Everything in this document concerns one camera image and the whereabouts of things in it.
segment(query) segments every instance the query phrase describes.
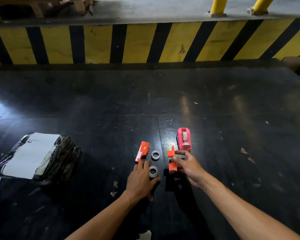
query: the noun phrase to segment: black wrapped package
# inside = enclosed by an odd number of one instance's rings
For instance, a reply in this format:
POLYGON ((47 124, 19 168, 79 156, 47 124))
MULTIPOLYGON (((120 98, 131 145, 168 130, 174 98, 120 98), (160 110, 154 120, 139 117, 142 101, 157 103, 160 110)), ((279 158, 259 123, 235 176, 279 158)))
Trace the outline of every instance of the black wrapped package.
POLYGON ((0 161, 0 177, 32 179, 40 185, 67 182, 81 148, 70 137, 29 133, 0 161))

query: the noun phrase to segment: person's left arm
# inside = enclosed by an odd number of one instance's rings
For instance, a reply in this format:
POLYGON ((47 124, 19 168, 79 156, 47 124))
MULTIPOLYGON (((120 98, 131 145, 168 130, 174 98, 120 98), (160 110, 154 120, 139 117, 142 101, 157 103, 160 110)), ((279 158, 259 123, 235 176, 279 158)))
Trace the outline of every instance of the person's left arm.
POLYGON ((135 165, 123 194, 65 240, 112 239, 129 211, 160 181, 160 178, 150 181, 149 165, 150 161, 140 161, 135 165))

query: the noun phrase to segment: orange plastic piece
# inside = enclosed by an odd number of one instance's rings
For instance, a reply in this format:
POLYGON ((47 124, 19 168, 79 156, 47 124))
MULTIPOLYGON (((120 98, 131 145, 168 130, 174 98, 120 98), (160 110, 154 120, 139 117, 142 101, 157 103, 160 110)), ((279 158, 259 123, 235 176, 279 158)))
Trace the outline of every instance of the orange plastic piece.
POLYGON ((136 155, 136 163, 140 162, 142 157, 147 156, 149 153, 149 142, 141 141, 141 145, 136 155))
MULTIPOLYGON (((174 152, 174 145, 172 146, 172 150, 168 151, 168 157, 174 157, 176 153, 174 152)), ((178 171, 177 163, 173 161, 173 158, 171 159, 171 162, 168 164, 169 167, 169 173, 173 173, 178 171)))

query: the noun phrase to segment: forearm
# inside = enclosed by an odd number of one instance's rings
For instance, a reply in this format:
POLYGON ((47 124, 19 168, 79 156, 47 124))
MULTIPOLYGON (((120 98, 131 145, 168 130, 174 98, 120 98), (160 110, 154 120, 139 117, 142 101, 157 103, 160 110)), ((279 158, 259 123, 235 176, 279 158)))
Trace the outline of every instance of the forearm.
POLYGON ((300 236, 244 201, 207 172, 199 185, 243 240, 295 240, 300 236))
POLYGON ((112 239, 129 211, 138 199, 126 191, 111 205, 72 233, 66 240, 108 240, 112 239))

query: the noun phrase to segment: striped wall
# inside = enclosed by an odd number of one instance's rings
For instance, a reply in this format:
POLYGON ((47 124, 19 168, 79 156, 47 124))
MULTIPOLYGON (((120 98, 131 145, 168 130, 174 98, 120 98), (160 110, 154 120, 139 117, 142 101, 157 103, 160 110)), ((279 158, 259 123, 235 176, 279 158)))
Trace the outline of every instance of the striped wall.
POLYGON ((0 27, 0 64, 158 63, 300 56, 300 18, 0 27))

